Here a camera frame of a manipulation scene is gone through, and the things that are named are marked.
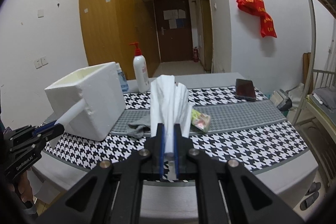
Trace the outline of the left hand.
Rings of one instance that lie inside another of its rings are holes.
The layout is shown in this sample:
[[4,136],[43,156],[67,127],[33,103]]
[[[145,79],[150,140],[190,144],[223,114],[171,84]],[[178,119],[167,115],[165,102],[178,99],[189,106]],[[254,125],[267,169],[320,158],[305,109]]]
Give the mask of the left hand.
[[14,183],[6,183],[15,204],[26,215],[33,216],[37,213],[33,202],[33,190],[27,176],[27,171],[23,172],[15,179]]

